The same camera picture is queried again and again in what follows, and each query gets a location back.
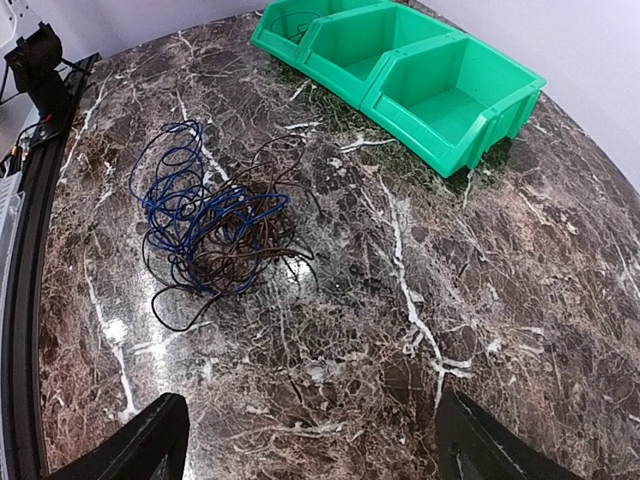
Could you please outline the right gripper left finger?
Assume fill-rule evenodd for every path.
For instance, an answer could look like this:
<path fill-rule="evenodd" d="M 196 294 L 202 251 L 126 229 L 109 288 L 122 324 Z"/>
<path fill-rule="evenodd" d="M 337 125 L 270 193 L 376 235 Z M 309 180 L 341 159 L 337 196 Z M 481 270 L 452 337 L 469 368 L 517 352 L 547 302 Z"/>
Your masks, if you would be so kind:
<path fill-rule="evenodd" d="M 52 479 L 181 479 L 189 438 L 184 396 L 164 393 Z"/>

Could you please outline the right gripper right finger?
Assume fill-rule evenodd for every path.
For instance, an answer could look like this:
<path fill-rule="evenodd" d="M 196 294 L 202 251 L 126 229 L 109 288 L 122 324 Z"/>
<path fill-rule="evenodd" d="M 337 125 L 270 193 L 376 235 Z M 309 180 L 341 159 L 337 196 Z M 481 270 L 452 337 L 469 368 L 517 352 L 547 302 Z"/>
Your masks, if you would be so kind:
<path fill-rule="evenodd" d="M 435 419 L 443 479 L 576 479 L 537 452 L 466 394 L 447 390 Z"/>

